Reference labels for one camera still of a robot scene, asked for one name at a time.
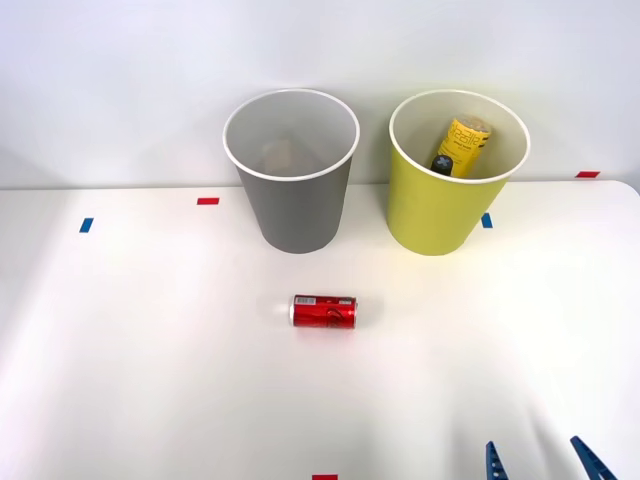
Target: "paper cup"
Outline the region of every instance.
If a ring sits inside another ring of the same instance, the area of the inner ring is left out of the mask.
[[[267,93],[229,117],[224,148],[267,242],[307,253],[333,239],[359,138],[351,109],[314,90]]]
[[[478,116],[493,129],[466,179],[426,167],[459,114]],[[389,133],[393,147],[387,222],[401,245],[422,255],[443,255],[460,247],[524,164],[530,148],[529,131],[514,112],[489,97],[461,90],[436,90],[405,100],[393,112]]]

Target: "yellow cup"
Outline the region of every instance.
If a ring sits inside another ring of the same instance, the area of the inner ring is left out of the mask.
[[[491,138],[468,178],[434,173],[430,166],[457,114],[477,116]],[[434,90],[402,102],[391,117],[393,143],[387,223],[395,239],[422,255],[444,255],[460,247],[509,177],[529,156],[524,122],[484,95]]]

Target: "red can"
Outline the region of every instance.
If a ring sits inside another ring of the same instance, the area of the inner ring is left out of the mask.
[[[294,327],[355,328],[357,313],[353,297],[296,295],[289,308]]]

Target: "cup rim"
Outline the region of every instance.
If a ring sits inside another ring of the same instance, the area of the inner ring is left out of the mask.
[[[520,162],[518,162],[518,164],[515,167],[513,167],[511,170],[508,170],[507,172],[502,173],[500,175],[497,175],[495,177],[489,177],[489,178],[456,178],[456,177],[449,177],[449,176],[446,176],[446,175],[441,175],[441,174],[436,173],[436,172],[432,172],[428,168],[423,167],[422,165],[420,165],[419,163],[414,161],[409,155],[407,155],[405,153],[405,151],[402,148],[400,148],[400,145],[398,144],[398,140],[396,139],[396,136],[395,136],[395,133],[394,133],[394,124],[395,124],[396,117],[398,116],[400,111],[407,104],[411,103],[412,101],[416,100],[417,98],[423,97],[425,95],[433,95],[433,94],[437,94],[437,93],[462,93],[464,95],[472,95],[474,97],[480,97],[483,100],[486,100],[488,102],[491,102],[491,103],[497,105],[498,107],[504,109],[507,113],[509,113],[516,120],[516,122],[518,122],[518,124],[520,125],[520,128],[524,132],[524,136],[525,136],[525,139],[526,139],[526,142],[527,142],[527,148],[526,148],[526,150],[524,152],[524,155],[522,156],[522,159],[520,160]],[[513,110],[511,110],[506,105],[500,103],[499,101],[494,100],[491,97],[487,97],[486,95],[482,95],[480,93],[470,92],[468,90],[457,90],[457,89],[448,89],[448,88],[439,89],[439,90],[429,90],[429,91],[421,92],[421,93],[418,93],[416,95],[413,95],[412,97],[407,98],[405,101],[403,101],[400,105],[398,105],[396,107],[396,109],[393,111],[393,115],[391,115],[391,120],[389,121],[389,135],[391,136],[391,142],[393,143],[394,148],[398,151],[398,153],[400,155],[402,155],[402,158],[404,158],[407,162],[409,162],[410,165],[414,166],[415,168],[417,168],[418,170],[420,170],[423,173],[431,175],[432,177],[439,178],[441,180],[446,180],[446,181],[452,182],[452,183],[462,183],[462,184],[465,184],[465,185],[481,185],[481,184],[485,184],[485,183],[493,183],[493,182],[497,182],[499,180],[502,180],[504,178],[510,177],[511,175],[513,175],[524,164],[524,162],[529,157],[529,152],[531,150],[531,136],[529,135],[529,129],[527,128],[525,123],[522,121],[522,119]]]
[[[236,117],[236,115],[244,107],[246,107],[250,103],[253,103],[256,100],[260,100],[261,98],[268,97],[268,96],[271,96],[271,95],[277,95],[279,93],[290,93],[290,92],[311,93],[311,94],[314,94],[314,95],[320,95],[320,96],[326,97],[326,98],[328,98],[330,100],[333,100],[338,105],[340,105],[342,108],[344,108],[347,111],[347,113],[349,113],[349,115],[351,116],[351,119],[353,120],[353,123],[356,126],[356,134],[355,134],[355,138],[353,140],[353,145],[351,146],[351,149],[349,149],[347,154],[344,157],[342,157],[339,161],[337,161],[336,163],[332,164],[331,166],[325,168],[324,170],[320,170],[319,172],[315,172],[315,173],[310,173],[309,175],[301,175],[301,176],[298,176],[298,177],[278,177],[278,176],[275,176],[275,175],[267,175],[267,174],[264,174],[264,173],[256,172],[255,170],[247,167],[242,162],[240,162],[233,155],[233,153],[231,153],[231,149],[229,148],[229,145],[227,144],[227,131],[229,130],[229,125],[231,124],[233,119]],[[235,166],[240,168],[241,170],[244,170],[248,174],[253,175],[254,177],[262,178],[264,180],[271,180],[271,181],[274,181],[274,182],[300,182],[300,181],[303,181],[303,180],[311,180],[313,178],[317,178],[317,177],[321,177],[323,175],[326,175],[327,173],[331,173],[334,170],[337,170],[338,168],[340,168],[342,165],[344,165],[353,156],[353,152],[355,152],[356,147],[358,146],[359,142],[360,142],[360,122],[358,122],[358,117],[356,117],[356,114],[353,113],[353,110],[351,110],[351,108],[346,103],[344,103],[342,100],[340,100],[339,98],[336,98],[333,95],[329,95],[328,93],[321,92],[319,90],[313,90],[313,89],[310,89],[310,88],[283,88],[283,89],[280,89],[280,90],[273,90],[273,91],[270,91],[270,92],[262,93],[260,95],[257,95],[255,97],[253,97],[253,98],[250,98],[249,100],[244,102],[242,105],[240,105],[239,107],[237,107],[233,111],[233,113],[229,116],[229,118],[225,122],[224,129],[222,130],[222,144],[224,146],[224,150],[227,153],[227,156],[235,164]]]

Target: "blue tape marker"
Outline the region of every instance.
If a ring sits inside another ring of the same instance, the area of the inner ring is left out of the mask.
[[[80,233],[89,233],[91,225],[93,224],[93,218],[85,218],[80,227]]]
[[[482,226],[484,228],[493,228],[493,223],[491,223],[491,215],[489,215],[488,213],[485,213],[482,216]]]

